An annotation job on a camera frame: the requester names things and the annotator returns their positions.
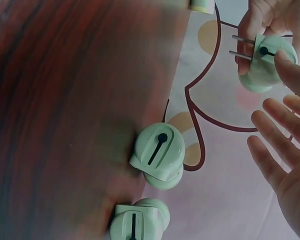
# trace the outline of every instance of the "wooden table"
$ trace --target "wooden table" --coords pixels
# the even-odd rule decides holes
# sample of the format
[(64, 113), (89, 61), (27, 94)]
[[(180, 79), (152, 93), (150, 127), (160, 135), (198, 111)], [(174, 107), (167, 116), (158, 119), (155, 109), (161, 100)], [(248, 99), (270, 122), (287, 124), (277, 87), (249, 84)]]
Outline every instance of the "wooden table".
[(90, 240), (141, 196), (188, 0), (0, 0), (0, 240)]

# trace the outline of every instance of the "red-brown wood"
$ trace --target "red-brown wood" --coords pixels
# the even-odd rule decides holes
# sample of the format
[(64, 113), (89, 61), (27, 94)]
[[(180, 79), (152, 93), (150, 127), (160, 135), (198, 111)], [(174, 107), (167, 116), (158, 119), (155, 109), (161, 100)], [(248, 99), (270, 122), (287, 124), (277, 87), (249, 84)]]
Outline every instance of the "red-brown wood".
[(0, 240), (100, 238), (141, 196), (188, 0), (0, 0)]

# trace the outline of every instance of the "plug prong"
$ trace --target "plug prong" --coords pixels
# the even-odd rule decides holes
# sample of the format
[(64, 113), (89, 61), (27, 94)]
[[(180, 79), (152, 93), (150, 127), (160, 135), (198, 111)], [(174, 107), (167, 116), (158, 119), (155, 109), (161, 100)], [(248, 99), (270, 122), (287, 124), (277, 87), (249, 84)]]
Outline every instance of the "plug prong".
[(250, 56), (247, 56), (247, 55), (244, 55), (244, 54), (241, 54), (241, 53), (237, 53), (235, 51), (229, 51), (229, 53), (232, 54), (232, 55), (235, 55), (239, 58), (248, 59), (249, 61), (252, 61), (252, 57), (250, 57)]
[(245, 42), (245, 43), (248, 43), (248, 44), (255, 44), (256, 43), (253, 40), (246, 39), (246, 38), (243, 38), (243, 37), (240, 37), (240, 36), (237, 36), (237, 35), (232, 35), (232, 38), (238, 40), (239, 42)]

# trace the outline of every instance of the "bed sheet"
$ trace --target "bed sheet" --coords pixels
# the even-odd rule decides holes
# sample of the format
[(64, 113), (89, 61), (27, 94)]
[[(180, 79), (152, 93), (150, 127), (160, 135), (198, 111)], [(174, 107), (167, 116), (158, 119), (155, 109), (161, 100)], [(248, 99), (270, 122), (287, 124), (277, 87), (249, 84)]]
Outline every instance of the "bed sheet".
[(163, 240), (298, 239), (246, 143), (250, 135), (260, 137), (252, 112), (261, 110), (266, 98), (282, 101), (291, 91), (277, 85), (258, 94), (241, 86), (229, 54), (237, 48), (236, 34), (237, 27), (221, 21), (217, 7), (214, 15), (190, 16), (165, 115), (184, 137), (185, 172), (175, 188), (161, 191), (146, 185), (143, 193), (170, 209)]

